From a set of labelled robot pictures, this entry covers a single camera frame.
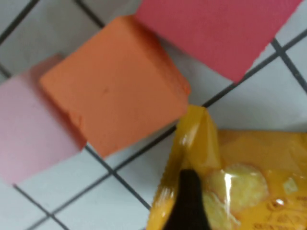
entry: snack bag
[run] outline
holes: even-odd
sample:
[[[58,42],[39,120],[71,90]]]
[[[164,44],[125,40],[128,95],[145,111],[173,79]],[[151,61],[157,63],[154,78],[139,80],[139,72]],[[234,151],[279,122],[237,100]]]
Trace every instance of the snack bag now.
[[[201,179],[212,230],[307,228],[307,135],[219,131],[205,108],[190,106],[176,131],[147,230],[162,230],[176,201],[179,172]]]

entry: sponge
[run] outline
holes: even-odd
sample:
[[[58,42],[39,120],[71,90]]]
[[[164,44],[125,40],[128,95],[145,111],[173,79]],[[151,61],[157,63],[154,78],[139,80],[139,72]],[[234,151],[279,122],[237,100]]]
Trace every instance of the sponge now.
[[[143,0],[137,19],[239,81],[302,0]]]
[[[8,184],[68,159],[86,144],[38,84],[61,60],[50,57],[0,86],[0,178]]]
[[[112,21],[41,84],[102,157],[184,115],[190,91],[157,37],[133,16]]]

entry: plastic bag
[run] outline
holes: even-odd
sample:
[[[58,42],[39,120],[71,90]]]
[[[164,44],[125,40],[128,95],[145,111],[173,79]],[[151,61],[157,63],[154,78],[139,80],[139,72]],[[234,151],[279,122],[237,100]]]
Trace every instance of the plastic bag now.
[[[176,200],[182,169],[193,169],[199,175],[213,230],[307,227],[306,134],[217,133],[207,110],[190,106],[177,126],[147,230],[163,229]]]

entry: potato chip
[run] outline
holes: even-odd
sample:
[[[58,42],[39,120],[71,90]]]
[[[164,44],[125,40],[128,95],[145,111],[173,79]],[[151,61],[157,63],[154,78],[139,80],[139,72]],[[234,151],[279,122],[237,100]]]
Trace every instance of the potato chip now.
[[[214,193],[206,191],[202,199],[212,230],[234,230],[240,226],[240,222],[227,212]]]
[[[244,164],[234,164],[212,172],[206,178],[206,187],[216,193],[233,214],[256,206],[269,195],[262,173]]]

